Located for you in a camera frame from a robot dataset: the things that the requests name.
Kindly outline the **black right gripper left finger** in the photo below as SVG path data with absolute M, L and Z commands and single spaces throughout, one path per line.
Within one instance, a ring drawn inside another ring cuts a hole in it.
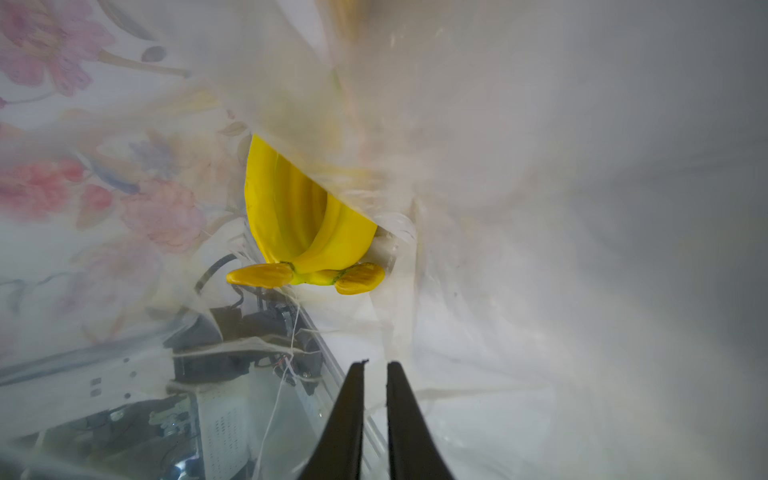
M 364 432 L 364 368 L 353 363 L 341 385 L 318 444 L 299 480 L 358 480 Z

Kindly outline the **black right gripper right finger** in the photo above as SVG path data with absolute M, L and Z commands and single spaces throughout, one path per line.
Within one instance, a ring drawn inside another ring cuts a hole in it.
M 403 366 L 387 365 L 386 409 L 392 480 L 454 480 L 440 455 Z

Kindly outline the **yellow banana bunch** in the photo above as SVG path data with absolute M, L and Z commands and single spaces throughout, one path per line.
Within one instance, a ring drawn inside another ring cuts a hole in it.
M 385 279 L 382 266 L 363 260 L 378 226 L 257 136 L 248 152 L 244 199 L 264 262 L 231 271 L 228 283 L 265 289 L 332 286 L 341 295 L 357 295 Z

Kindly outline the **clear zip-top bag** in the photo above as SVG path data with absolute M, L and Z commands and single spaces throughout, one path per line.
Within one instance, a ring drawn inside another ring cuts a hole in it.
M 378 230 L 374 290 L 264 259 L 253 137 Z M 457 479 L 767 475 L 763 1 L 5 1 L 1 370 L 255 291 L 270 368 L 1 441 L 5 479 L 293 479 L 366 360 L 368 479 L 400 362 Z

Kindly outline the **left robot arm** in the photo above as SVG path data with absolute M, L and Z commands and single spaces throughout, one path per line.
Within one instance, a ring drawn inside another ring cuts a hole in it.
M 227 383 L 256 367 L 313 393 L 324 357 L 305 314 L 287 297 L 253 294 L 265 303 L 255 313 L 243 314 L 240 302 L 208 315 L 184 307 L 153 335 L 2 368 L 2 443 L 62 425 L 108 429 L 112 413 L 132 404 Z

